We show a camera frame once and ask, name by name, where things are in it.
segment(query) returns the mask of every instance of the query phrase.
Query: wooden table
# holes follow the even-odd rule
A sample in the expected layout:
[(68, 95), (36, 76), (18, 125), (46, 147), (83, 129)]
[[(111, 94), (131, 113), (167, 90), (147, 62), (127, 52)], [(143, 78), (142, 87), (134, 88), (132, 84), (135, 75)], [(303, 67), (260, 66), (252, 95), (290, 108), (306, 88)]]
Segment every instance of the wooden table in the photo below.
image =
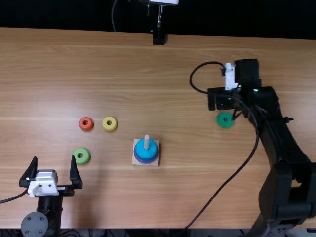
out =
[[(263, 85), (276, 90), (297, 143), (316, 161), (316, 41), (0, 29), (0, 199), (21, 193), (18, 181), (33, 156), (68, 184), (74, 149), (91, 161), (79, 166), (83, 189), (64, 198), (62, 228), (182, 228), (243, 163), (254, 144), (244, 119), (223, 130), (218, 111), (189, 86), (205, 61), (258, 58)], [(201, 88), (223, 86), (219, 67), (195, 76)], [(79, 128), (88, 116), (91, 132)], [(109, 133), (102, 119), (114, 116)], [(159, 167), (135, 167), (133, 140), (161, 142)], [(193, 228), (250, 228), (269, 172), (259, 145), (248, 166), (218, 195)], [(29, 196), (0, 205), (0, 227), (19, 228), (35, 211)], [(315, 227), (316, 219), (301, 227)]]

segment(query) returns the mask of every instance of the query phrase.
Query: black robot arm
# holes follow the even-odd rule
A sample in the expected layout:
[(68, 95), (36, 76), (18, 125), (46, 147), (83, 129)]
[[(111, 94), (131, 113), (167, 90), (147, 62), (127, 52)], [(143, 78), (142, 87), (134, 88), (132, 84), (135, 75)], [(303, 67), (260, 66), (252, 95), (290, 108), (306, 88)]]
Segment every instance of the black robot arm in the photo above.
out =
[[(292, 118), (283, 117), (278, 97), (272, 87), (262, 87), (256, 59), (235, 61), (235, 82), (238, 88), (208, 89), (209, 108), (242, 110), (253, 123), (247, 110), (216, 93), (241, 99), (253, 112), (258, 123), (261, 142), (271, 170), (259, 193), (260, 215), (248, 237), (277, 237), (288, 229), (316, 215), (316, 163), (296, 144), (287, 127)], [(296, 180), (300, 185), (292, 185)]]
[(37, 166), (38, 158), (34, 157), (19, 182), (20, 187), (27, 188), (30, 195), (39, 199), (37, 211), (24, 218), (21, 232), (24, 237), (58, 237), (63, 197), (74, 196), (75, 189), (82, 189), (76, 159), (73, 155), (69, 175), (72, 183), (70, 185), (57, 185), (58, 177), (55, 170), (37, 171)]

